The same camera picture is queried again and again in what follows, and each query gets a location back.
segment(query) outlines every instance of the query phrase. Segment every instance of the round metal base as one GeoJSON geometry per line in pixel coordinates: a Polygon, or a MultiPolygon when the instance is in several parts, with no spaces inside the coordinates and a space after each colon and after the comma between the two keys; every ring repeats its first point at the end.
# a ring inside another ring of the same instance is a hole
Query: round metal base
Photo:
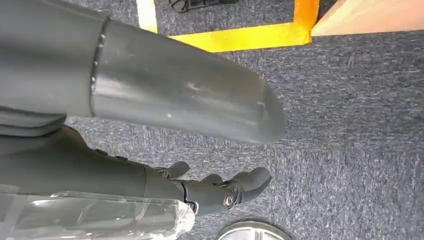
{"type": "Polygon", "coordinates": [[[259,221],[241,221],[226,227],[218,240],[292,240],[282,230],[259,221]]]}

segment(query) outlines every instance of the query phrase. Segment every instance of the robotic hand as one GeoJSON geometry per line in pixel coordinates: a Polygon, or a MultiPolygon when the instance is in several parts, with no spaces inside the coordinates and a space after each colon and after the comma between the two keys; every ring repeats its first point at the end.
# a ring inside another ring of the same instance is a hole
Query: robotic hand
{"type": "MultiPolygon", "coordinates": [[[[164,178],[173,180],[189,170],[183,162],[177,162],[169,168],[155,167],[164,178]]],[[[231,209],[259,196],[271,181],[270,173],[263,167],[250,172],[240,172],[231,180],[223,181],[217,174],[211,174],[200,181],[173,180],[182,186],[184,202],[198,215],[231,209]]]]}

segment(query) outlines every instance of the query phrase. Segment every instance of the gray carpet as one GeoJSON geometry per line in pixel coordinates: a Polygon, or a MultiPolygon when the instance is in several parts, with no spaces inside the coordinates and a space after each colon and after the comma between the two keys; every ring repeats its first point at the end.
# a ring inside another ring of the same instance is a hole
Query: gray carpet
{"type": "MultiPolygon", "coordinates": [[[[137,24],[134,0],[73,1],[137,24]]],[[[242,0],[176,14],[162,0],[156,12],[159,31],[170,35],[290,22],[293,2],[242,0]]],[[[245,219],[302,240],[424,239],[423,39],[424,31],[330,36],[305,46],[221,53],[257,71],[284,103],[287,134],[273,145],[102,119],[67,122],[91,147],[111,154],[151,166],[186,161],[186,178],[230,178],[259,166],[272,172],[258,199],[198,218],[183,240],[214,239],[245,219]]]]}

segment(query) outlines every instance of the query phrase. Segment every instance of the wooden board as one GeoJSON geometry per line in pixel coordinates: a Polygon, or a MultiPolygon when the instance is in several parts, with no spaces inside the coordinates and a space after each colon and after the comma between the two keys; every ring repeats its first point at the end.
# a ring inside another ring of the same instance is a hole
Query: wooden board
{"type": "Polygon", "coordinates": [[[338,0],[312,36],[424,30],[424,0],[338,0]]]}

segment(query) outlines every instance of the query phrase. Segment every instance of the metal screw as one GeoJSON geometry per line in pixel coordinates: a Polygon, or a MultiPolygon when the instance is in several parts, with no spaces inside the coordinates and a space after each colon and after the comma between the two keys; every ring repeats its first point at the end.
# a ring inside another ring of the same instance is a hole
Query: metal screw
{"type": "Polygon", "coordinates": [[[228,194],[227,196],[224,197],[224,207],[229,209],[233,206],[233,196],[231,194],[228,194]]]}
{"type": "Polygon", "coordinates": [[[168,179],[170,177],[167,170],[161,171],[160,174],[162,174],[162,177],[165,178],[165,179],[168,179]]]}

